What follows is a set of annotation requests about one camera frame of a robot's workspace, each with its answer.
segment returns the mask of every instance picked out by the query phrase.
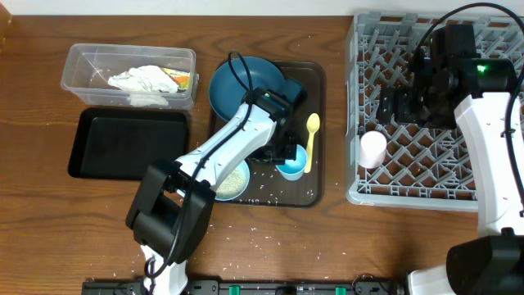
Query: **green clip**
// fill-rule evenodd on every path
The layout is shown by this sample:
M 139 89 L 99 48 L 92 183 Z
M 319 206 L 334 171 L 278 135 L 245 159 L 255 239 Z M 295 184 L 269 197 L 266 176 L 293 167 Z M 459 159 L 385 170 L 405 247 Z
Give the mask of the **green clip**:
M 335 295 L 346 295 L 346 288 L 344 288 L 344 287 L 336 287 L 335 288 Z
M 229 295 L 240 295 L 240 286 L 229 286 Z

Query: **yellow spoon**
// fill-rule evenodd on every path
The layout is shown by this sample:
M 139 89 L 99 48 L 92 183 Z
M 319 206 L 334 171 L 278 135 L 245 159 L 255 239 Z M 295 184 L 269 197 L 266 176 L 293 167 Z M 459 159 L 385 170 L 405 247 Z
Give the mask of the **yellow spoon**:
M 313 113 L 309 116 L 306 127 L 309 131 L 308 145 L 305 148 L 305 152 L 308 154 L 308 163 L 305 166 L 304 173 L 309 173 L 311 171 L 311 163 L 313 162 L 313 142 L 314 134 L 320 128 L 320 118 L 317 113 Z

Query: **tray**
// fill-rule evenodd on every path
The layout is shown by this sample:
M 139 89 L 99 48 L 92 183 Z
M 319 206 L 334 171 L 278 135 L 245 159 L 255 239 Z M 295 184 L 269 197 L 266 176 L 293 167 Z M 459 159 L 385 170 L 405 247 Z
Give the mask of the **tray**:
M 346 197 L 354 204 L 477 210 L 468 148 L 459 129 L 382 126 L 375 118 L 381 89 L 411 83 L 406 63 L 439 18 L 376 11 L 353 18 L 346 37 Z M 517 73 L 522 70 L 524 37 L 510 18 L 451 16 L 445 23 L 472 24 L 483 58 L 508 58 Z M 357 162 L 359 138 L 374 129 L 388 139 L 386 160 L 377 169 L 366 170 Z
M 313 62 L 273 61 L 286 78 L 301 82 L 307 92 L 306 99 L 295 109 L 291 130 L 296 133 L 298 143 L 305 147 L 308 131 L 305 122 L 311 113 L 320 117 L 320 129 L 315 135 L 313 164 L 311 171 L 297 181 L 287 181 L 275 165 L 250 163 L 251 180 L 246 191 L 231 203 L 257 206 L 311 207 L 320 200 L 324 192 L 324 144 L 326 74 L 321 66 Z M 225 121 L 211 111 L 211 137 L 225 125 Z
M 186 146 L 183 113 L 91 107 L 80 115 L 68 172 L 76 178 L 141 180 L 153 161 L 174 161 Z

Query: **rice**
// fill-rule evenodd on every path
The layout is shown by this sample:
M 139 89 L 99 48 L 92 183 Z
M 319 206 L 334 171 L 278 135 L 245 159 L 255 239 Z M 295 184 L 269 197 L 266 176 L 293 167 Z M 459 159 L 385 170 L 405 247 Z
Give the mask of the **rice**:
M 228 177 L 223 181 L 219 186 L 219 189 L 216 190 L 216 198 L 218 199 L 230 199 L 236 197 L 242 192 L 246 186 L 246 177 L 239 170 L 235 169 L 231 172 Z

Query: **spoon handle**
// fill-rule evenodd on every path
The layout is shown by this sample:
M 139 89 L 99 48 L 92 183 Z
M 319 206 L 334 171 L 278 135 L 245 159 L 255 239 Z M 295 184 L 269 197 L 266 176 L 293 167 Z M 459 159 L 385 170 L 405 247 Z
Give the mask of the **spoon handle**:
M 305 165 L 304 173 L 309 173 L 311 171 L 311 163 L 313 162 L 313 143 L 314 133 L 309 132 L 308 145 L 305 148 L 305 152 L 308 155 L 308 162 Z

